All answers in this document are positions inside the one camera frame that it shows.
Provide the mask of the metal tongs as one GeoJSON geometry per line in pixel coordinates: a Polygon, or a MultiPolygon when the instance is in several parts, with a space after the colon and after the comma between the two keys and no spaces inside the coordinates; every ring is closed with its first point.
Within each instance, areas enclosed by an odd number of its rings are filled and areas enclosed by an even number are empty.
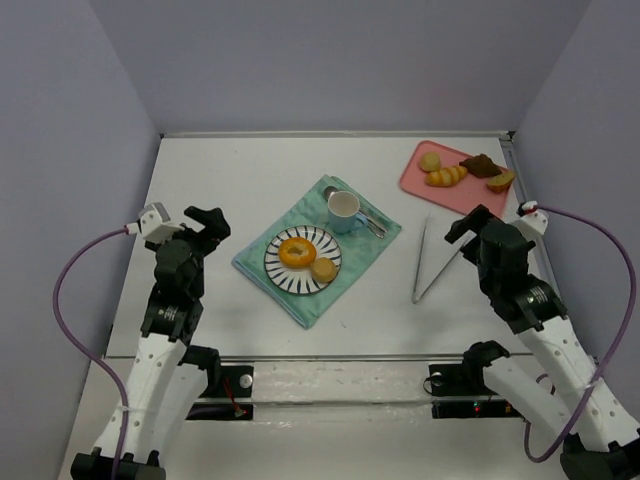
{"type": "Polygon", "coordinates": [[[411,294],[411,302],[414,305],[417,305],[451,268],[461,256],[462,247],[472,239],[472,234],[467,233],[450,244],[444,240],[443,226],[438,219],[432,220],[431,214],[424,219],[411,294]]]}

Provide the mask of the orange ring bread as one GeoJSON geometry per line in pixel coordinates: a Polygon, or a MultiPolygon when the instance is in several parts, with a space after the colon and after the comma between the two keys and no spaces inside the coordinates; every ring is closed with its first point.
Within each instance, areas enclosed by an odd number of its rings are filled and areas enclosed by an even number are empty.
{"type": "Polygon", "coordinates": [[[315,246],[307,239],[293,237],[283,241],[278,248],[280,262],[292,269],[307,268],[316,259],[315,246]]]}

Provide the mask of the round bun front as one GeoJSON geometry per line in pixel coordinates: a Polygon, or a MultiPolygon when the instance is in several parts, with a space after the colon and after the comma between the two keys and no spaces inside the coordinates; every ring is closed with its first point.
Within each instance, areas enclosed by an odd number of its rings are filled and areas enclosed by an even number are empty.
{"type": "Polygon", "coordinates": [[[338,268],[326,257],[317,258],[311,265],[312,278],[318,283],[330,283],[337,276],[338,268]]]}

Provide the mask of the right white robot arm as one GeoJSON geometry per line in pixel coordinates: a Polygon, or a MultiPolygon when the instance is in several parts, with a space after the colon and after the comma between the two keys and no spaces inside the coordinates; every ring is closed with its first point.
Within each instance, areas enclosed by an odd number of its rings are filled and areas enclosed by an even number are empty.
{"type": "Polygon", "coordinates": [[[525,427],[553,436],[533,462],[559,453],[569,479],[636,479],[639,476],[639,422],[607,386],[603,372],[610,353],[594,361],[580,344],[568,311],[545,281],[529,271],[528,255],[546,231],[549,208],[523,203],[506,223],[483,205],[454,222],[445,239],[460,249],[478,272],[479,288],[511,332],[529,349],[549,378],[545,390],[495,341],[472,345],[463,355],[461,376],[509,402],[525,427]]]}

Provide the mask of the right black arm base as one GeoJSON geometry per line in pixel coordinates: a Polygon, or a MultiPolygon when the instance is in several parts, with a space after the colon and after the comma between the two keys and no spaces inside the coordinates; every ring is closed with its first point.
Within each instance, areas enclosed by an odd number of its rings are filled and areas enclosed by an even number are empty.
{"type": "Polygon", "coordinates": [[[462,367],[454,363],[429,365],[423,390],[431,397],[434,419],[520,418],[505,399],[484,385],[463,377],[462,367]]]}

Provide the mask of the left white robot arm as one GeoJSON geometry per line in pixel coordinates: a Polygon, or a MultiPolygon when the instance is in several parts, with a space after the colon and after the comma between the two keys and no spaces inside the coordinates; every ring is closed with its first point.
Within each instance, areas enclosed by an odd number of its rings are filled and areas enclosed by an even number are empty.
{"type": "Polygon", "coordinates": [[[206,257],[231,229],[219,208],[185,209],[195,230],[172,222],[160,203],[147,205],[121,233],[139,235],[155,254],[154,279],[120,400],[88,454],[75,456],[74,479],[163,479],[171,440],[195,400],[221,377],[217,350],[192,345],[203,313],[206,257]]]}

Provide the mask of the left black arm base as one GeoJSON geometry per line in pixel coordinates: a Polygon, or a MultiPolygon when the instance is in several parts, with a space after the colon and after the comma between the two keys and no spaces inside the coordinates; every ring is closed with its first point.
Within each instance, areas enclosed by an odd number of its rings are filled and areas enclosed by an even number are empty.
{"type": "Polygon", "coordinates": [[[187,414],[187,421],[251,421],[254,368],[223,365],[187,414]]]}

